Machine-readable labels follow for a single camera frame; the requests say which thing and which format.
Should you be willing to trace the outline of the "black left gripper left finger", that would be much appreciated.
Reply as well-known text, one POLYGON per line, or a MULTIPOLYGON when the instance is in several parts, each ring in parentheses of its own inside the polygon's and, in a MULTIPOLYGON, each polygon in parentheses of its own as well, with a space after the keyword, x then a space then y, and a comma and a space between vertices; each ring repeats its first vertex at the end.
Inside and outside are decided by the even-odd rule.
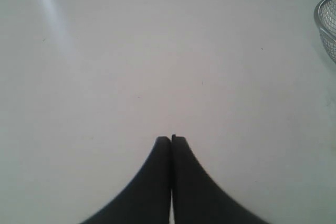
POLYGON ((170 171, 171 141, 160 136, 124 190, 83 223, 169 223, 170 171))

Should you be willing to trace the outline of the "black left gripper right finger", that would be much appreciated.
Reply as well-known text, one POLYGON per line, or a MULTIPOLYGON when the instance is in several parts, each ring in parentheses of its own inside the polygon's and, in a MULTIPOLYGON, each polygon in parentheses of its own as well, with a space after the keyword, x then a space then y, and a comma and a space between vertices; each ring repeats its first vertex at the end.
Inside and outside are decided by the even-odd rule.
POLYGON ((173 135, 171 150, 175 223, 265 223, 212 180, 186 138, 173 135))

